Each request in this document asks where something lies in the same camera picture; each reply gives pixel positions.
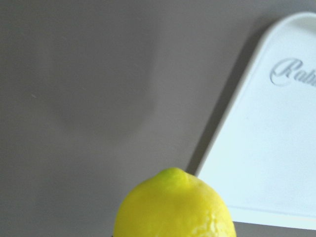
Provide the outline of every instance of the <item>white plastic tray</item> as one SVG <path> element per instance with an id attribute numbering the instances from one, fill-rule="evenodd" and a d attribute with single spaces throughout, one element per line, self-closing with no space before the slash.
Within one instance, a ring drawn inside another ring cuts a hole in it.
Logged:
<path id="1" fill-rule="evenodd" d="M 316 230 L 316 14 L 263 35 L 197 176 L 236 222 Z"/>

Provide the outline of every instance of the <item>gray surface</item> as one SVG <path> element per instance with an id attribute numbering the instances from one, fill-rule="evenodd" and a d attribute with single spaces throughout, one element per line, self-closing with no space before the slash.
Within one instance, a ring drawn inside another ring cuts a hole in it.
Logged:
<path id="1" fill-rule="evenodd" d="M 133 186 L 194 172 L 258 37 L 302 10 L 316 2 L 1 1 L 0 236 L 109 237 Z"/>

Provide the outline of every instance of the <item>yellow lemon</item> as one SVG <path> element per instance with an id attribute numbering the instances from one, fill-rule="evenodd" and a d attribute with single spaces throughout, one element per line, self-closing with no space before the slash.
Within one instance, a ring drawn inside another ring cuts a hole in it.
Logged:
<path id="1" fill-rule="evenodd" d="M 179 168 L 168 168 L 127 195 L 113 237 L 236 237 L 236 232 L 211 187 Z"/>

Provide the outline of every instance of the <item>brand name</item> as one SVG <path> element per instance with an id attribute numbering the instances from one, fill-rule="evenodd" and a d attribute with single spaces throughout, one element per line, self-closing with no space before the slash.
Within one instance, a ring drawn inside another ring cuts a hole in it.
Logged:
<path id="1" fill-rule="evenodd" d="M 270 80 L 278 86 L 289 85 L 293 80 L 316 86 L 315 72 L 315 69 L 306 70 L 303 61 L 300 59 L 286 58 L 273 66 L 270 72 Z"/>

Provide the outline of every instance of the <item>gray background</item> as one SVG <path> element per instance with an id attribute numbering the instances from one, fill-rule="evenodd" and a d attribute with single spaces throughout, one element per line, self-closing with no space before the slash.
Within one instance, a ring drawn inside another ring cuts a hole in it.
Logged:
<path id="1" fill-rule="evenodd" d="M 109 237 L 132 187 L 194 173 L 262 32 L 303 10 L 316 2 L 2 0 L 0 236 Z"/>

